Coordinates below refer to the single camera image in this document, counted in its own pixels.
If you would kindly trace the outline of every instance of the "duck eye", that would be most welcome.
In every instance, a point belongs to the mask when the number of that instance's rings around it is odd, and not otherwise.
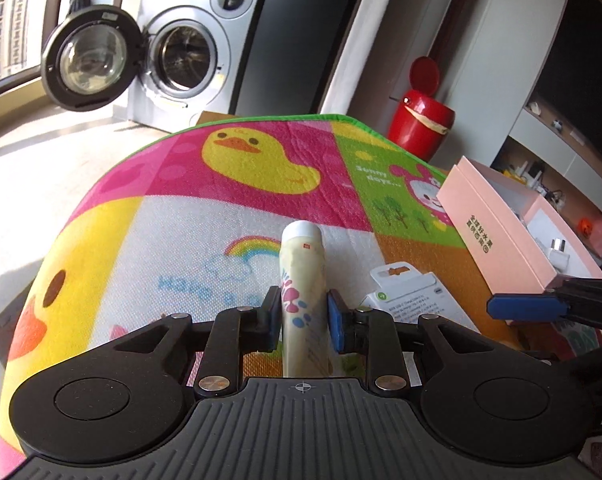
[[[52,280],[50,280],[50,284],[46,289],[46,294],[43,296],[44,308],[49,307],[57,299],[57,296],[59,295],[59,292],[61,292],[61,287],[63,286],[65,280],[66,272],[63,269],[59,270],[59,272],[55,274],[55,277]]]

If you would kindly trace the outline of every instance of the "pink rabbit cartoon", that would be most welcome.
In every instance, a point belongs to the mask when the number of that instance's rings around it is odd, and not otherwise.
[[[441,202],[437,200],[437,193],[441,188],[441,183],[434,178],[434,175],[424,165],[417,164],[416,168],[421,176],[414,176],[408,170],[395,164],[392,164],[388,170],[394,176],[400,176],[405,180],[405,187],[408,188],[410,194],[427,207],[431,211],[432,216],[435,216],[444,224],[451,226],[452,221],[450,217],[446,214],[446,210],[443,209]]]

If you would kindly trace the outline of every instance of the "orange beak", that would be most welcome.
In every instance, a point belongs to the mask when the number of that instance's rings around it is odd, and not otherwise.
[[[34,296],[31,297],[26,304],[19,318],[19,323],[17,323],[17,328],[14,330],[12,345],[8,354],[9,361],[32,352],[37,348],[43,336],[46,335],[48,327],[34,315],[34,299]]]
[[[239,139],[239,137],[228,137],[227,139],[215,140],[214,143],[219,146],[225,146],[226,148],[232,148],[233,150],[241,150],[242,152],[261,153],[261,150],[251,146],[243,139]]]

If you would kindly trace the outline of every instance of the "colorful mat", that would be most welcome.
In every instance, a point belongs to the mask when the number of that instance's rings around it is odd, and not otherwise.
[[[205,124],[122,161],[78,205],[28,296],[0,404],[0,475],[24,458],[8,419],[21,382],[173,312],[203,321],[259,305],[294,219],[321,226],[328,285],[351,306],[375,289],[372,268],[404,260],[512,342],[485,314],[488,288],[436,199],[443,179],[345,116]],[[245,362],[246,375],[281,374],[277,352]]]

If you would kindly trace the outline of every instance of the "gray ribbed plate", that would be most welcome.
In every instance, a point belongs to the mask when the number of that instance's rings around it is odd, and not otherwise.
[[[72,467],[34,457],[24,480],[595,479],[575,458],[531,468],[475,462],[438,443],[403,400],[357,380],[248,380],[201,401],[162,447],[126,463]]]

